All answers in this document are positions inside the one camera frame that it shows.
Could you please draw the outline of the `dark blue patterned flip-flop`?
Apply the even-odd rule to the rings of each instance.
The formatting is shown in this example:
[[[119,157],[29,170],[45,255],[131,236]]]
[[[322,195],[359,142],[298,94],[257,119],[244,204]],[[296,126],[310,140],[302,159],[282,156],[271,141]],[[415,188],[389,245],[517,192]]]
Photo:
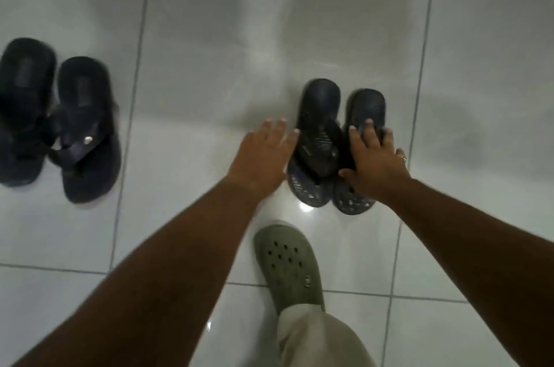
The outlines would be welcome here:
[[[379,142],[383,142],[386,102],[383,94],[373,89],[354,91],[347,102],[345,127],[342,131],[339,169],[356,168],[350,151],[350,140],[347,133],[349,126],[355,126],[363,135],[367,119],[373,120],[373,126]],[[345,215],[355,216],[370,210],[374,200],[358,194],[341,176],[336,175],[332,189],[332,202]]]
[[[343,146],[337,122],[340,103],[340,88],[327,78],[309,81],[302,92],[299,137],[287,165],[287,182],[296,198],[311,208],[321,208],[332,198]]]

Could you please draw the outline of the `black strapped sandal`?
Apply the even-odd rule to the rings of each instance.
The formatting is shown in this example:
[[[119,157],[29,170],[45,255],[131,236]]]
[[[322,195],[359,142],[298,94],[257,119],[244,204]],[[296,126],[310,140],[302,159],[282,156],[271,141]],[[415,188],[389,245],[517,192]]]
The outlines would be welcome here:
[[[59,148],[48,157],[61,170],[67,199],[88,204],[109,193],[121,169],[110,75],[99,60],[74,56],[60,65],[57,89],[49,122]]]
[[[13,39],[0,57],[0,184],[33,183],[54,140],[47,127],[57,58],[44,42]]]

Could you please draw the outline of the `olive green clog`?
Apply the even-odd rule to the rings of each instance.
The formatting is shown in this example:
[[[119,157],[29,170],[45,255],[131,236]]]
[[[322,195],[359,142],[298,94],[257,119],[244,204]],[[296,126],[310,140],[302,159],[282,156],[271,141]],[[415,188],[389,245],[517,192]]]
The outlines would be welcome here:
[[[298,304],[325,310],[320,269],[307,237],[297,228],[274,224],[254,236],[254,251],[277,314]]]

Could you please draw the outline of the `person's right forearm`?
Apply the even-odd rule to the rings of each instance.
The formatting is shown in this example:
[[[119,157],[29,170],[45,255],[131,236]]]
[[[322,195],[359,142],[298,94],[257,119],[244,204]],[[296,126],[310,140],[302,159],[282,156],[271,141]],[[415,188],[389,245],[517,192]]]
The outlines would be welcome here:
[[[554,242],[406,176],[376,188],[520,367],[554,367]]]

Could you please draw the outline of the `person's left hand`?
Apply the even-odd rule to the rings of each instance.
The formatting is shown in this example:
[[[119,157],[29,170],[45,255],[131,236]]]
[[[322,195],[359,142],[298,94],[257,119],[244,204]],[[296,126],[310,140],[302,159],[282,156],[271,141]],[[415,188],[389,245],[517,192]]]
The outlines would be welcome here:
[[[243,138],[223,178],[225,183],[245,191],[258,203],[272,195],[284,182],[287,177],[285,169],[300,136],[300,130],[294,128],[287,132],[287,139],[281,144],[273,144],[273,126],[276,122],[266,119],[254,130],[258,132],[257,151],[243,150]]]

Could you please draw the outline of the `beige trouser leg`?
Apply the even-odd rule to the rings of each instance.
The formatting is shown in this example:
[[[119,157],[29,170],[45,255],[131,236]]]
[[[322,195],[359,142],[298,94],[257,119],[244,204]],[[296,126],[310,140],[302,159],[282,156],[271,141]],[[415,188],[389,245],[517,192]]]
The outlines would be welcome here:
[[[276,344],[281,367],[377,367],[357,334],[315,304],[280,313]]]

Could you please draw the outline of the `person's left forearm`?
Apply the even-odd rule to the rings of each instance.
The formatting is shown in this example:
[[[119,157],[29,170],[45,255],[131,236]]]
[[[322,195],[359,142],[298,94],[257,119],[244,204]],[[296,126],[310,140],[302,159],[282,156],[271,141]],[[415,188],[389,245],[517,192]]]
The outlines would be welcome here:
[[[248,224],[281,182],[224,177],[13,367],[187,367]]]

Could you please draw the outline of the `person's right hand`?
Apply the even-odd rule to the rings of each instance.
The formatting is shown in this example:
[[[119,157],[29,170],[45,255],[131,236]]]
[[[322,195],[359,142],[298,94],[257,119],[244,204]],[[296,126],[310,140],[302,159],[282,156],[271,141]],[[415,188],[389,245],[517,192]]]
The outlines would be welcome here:
[[[348,183],[364,197],[378,201],[394,208],[398,202],[398,194],[408,185],[412,176],[395,156],[393,132],[385,128],[383,142],[378,140],[378,149],[368,149],[364,143],[364,133],[349,126],[350,151],[355,162],[358,180]]]

